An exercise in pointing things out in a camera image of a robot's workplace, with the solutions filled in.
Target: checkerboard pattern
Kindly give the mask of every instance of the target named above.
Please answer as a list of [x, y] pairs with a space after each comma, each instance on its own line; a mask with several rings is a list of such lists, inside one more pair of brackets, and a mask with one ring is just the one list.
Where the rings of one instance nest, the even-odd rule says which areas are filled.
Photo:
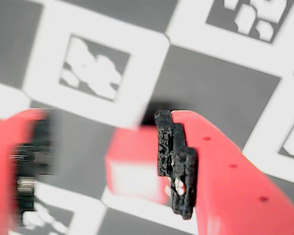
[[294, 0], [0, 0], [0, 119], [56, 109], [55, 175], [11, 235], [196, 234], [112, 195], [116, 128], [151, 104], [209, 119], [294, 202]]

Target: blurry red object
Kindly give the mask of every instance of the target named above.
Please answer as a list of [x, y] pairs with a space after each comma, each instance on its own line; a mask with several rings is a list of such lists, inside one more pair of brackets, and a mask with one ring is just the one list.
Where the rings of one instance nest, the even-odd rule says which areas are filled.
[[8, 234], [9, 216], [16, 209], [13, 191], [15, 166], [9, 155], [18, 144], [30, 141], [35, 121], [43, 116], [43, 110], [30, 109], [7, 120], [0, 120], [0, 235]]
[[119, 196], [166, 203], [168, 180], [157, 175], [158, 132], [155, 126], [116, 129], [105, 156], [107, 185]]

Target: white square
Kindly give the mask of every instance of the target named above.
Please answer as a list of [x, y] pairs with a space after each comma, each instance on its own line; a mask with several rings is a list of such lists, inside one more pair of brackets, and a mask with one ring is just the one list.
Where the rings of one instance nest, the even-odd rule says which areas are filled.
[[29, 109], [30, 102], [30, 98], [21, 90], [0, 83], [0, 119], [10, 118]]
[[154, 164], [110, 163], [112, 187], [115, 194], [161, 197], [161, 185]]
[[[59, 84], [72, 35], [130, 54], [115, 102]], [[124, 23], [65, 2], [48, 2], [23, 90], [34, 100], [117, 127], [137, 126], [169, 49], [162, 33]]]

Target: small hole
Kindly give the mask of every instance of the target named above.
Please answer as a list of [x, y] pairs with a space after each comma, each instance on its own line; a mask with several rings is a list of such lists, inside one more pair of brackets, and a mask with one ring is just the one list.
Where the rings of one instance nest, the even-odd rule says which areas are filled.
[[204, 141], [209, 141], [209, 140], [211, 140], [211, 137], [210, 136], [205, 136], [205, 137], [203, 137], [202, 138]]
[[269, 199], [267, 197], [262, 196], [262, 197], [259, 198], [259, 200], [262, 201], [262, 202], [267, 202]]

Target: gray square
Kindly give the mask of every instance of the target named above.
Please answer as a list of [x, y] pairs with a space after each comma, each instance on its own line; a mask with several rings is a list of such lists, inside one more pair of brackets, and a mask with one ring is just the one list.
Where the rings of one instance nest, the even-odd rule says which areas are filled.
[[[251, 26], [250, 32], [247, 34], [247, 36], [264, 41], [264, 42], [268, 42], [268, 43], [273, 42], [276, 34], [278, 33], [278, 31], [284, 21], [284, 18], [288, 14], [288, 12], [294, 2], [294, 0], [287, 0], [286, 7], [283, 9], [283, 14], [282, 14], [279, 22], [275, 23], [275, 22], [271, 22], [268, 20], [263, 20], [262, 16], [259, 16], [259, 14], [258, 14], [259, 10], [255, 6], [252, 6], [250, 4], [250, 0], [238, 0], [238, 4], [236, 5], [234, 10], [227, 9], [226, 7], [224, 7], [225, 1], [227, 1], [227, 0], [215, 0], [214, 1], [213, 5], [211, 7], [211, 10], [210, 10], [209, 16], [206, 21], [207, 24], [211, 24], [211, 25], [214, 25], [214, 26], [217, 26], [217, 27], [220, 27], [220, 28], [232, 31], [232, 32], [240, 33], [240, 32], [238, 32], [238, 26], [235, 24], [235, 18], [237, 16], [242, 4], [246, 4], [248, 7], [250, 7], [251, 11], [254, 11], [256, 13], [255, 20], [254, 20], [254, 22]], [[256, 28], [257, 23], [259, 21], [263, 21], [263, 22], [266, 22], [266, 24], [271, 25], [271, 27], [273, 29], [273, 34], [270, 39], [264, 40], [260, 37], [259, 32]]]
[[[37, 101], [31, 108], [54, 109]], [[55, 115], [54, 175], [42, 175], [40, 181], [101, 198], [106, 185], [104, 157], [114, 127], [63, 110], [55, 110]]]
[[167, 226], [108, 209], [98, 235], [190, 235]]
[[64, 0], [124, 22], [164, 32], [177, 0]]
[[198, 112], [242, 148], [279, 80], [171, 46], [151, 100]]
[[22, 86], [42, 8], [24, 0], [0, 0], [1, 83]]

